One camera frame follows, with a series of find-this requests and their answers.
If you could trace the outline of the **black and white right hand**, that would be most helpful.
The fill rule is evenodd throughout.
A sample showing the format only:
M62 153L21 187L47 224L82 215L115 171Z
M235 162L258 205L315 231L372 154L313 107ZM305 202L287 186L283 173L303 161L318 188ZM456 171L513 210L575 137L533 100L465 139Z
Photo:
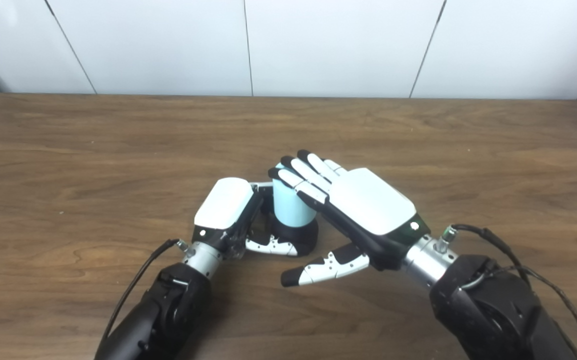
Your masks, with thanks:
M283 287L334 280L373 267L398 271L407 253L430 228L414 203L366 167L347 170L306 149L284 156L269 169L349 243L280 276Z

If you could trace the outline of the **black and white left hand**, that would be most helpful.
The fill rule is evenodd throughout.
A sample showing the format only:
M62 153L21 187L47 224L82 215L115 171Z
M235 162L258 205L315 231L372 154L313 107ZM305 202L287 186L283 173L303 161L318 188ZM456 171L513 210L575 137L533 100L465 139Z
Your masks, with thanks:
M223 260L241 259L247 250L296 257L299 252L295 244L282 243L265 230L252 230L255 219L259 214L269 214L272 204L271 182L220 178L195 214L191 242L210 246Z

